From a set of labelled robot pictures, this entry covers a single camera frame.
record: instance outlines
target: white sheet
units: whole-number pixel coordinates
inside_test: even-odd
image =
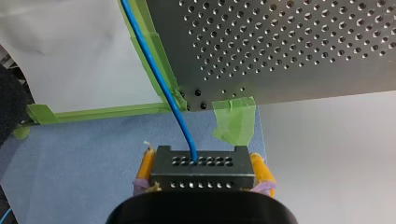
[[[55,112],[160,103],[116,0],[2,0],[0,44]]]

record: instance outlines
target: blue surface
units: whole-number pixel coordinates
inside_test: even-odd
[[[184,117],[198,150],[233,149],[212,136],[213,111]],[[173,114],[36,126],[0,149],[0,183],[20,223],[105,223],[132,196],[143,141],[189,148]],[[265,153],[258,109],[249,150]]]

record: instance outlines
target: white wall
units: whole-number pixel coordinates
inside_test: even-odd
[[[261,109],[276,197],[299,223],[396,223],[396,91]]]

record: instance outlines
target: perforated metal block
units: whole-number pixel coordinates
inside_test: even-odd
[[[251,189],[254,172],[247,147],[234,151],[200,151],[191,161],[189,151],[171,151],[159,146],[151,171],[151,184],[163,190],[236,190]]]
[[[395,5],[396,0],[148,1],[192,110],[242,96],[268,104],[396,90]]]

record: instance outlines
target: blue wire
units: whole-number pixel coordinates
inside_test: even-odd
[[[6,220],[6,217],[10,212],[11,212],[11,208],[8,208],[8,210],[4,213],[3,217],[0,219],[0,224],[3,224],[4,220]]]
[[[126,17],[128,18],[129,23],[131,23],[132,29],[134,30],[134,34],[136,35],[137,42],[139,43],[140,47],[143,50],[143,53],[148,60],[148,64],[154,73],[154,76],[157,78],[158,84],[160,84],[163,93],[165,94],[166,100],[168,101],[169,105],[171,106],[172,112],[174,113],[178,124],[180,125],[181,131],[183,132],[184,136],[186,137],[187,143],[190,147],[191,158],[193,161],[198,160],[197,149],[192,139],[192,136],[189,132],[189,128],[186,125],[186,122],[183,119],[183,116],[178,109],[177,103],[172,96],[172,93],[169,91],[168,86],[161,75],[161,71],[158,68],[158,65],[155,63],[154,58],[149,51],[149,45],[147,44],[145,37],[143,37],[142,31],[140,30],[139,24],[137,23],[136,18],[134,17],[134,13],[132,12],[131,6],[129,5],[128,0],[121,0],[122,7],[125,11]]]

